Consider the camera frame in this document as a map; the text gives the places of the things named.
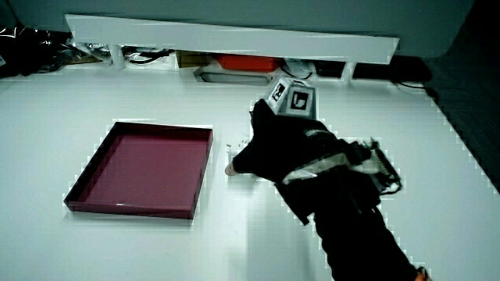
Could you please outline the person's right hand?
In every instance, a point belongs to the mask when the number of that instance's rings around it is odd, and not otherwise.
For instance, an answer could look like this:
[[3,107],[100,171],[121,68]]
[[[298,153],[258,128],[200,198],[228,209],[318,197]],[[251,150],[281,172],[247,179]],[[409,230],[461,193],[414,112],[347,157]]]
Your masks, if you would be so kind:
[[402,180],[376,140],[348,143],[317,119],[317,90],[305,80],[281,77],[250,111],[252,139],[230,154],[228,176],[253,173],[288,185],[347,169],[364,174],[380,194]]

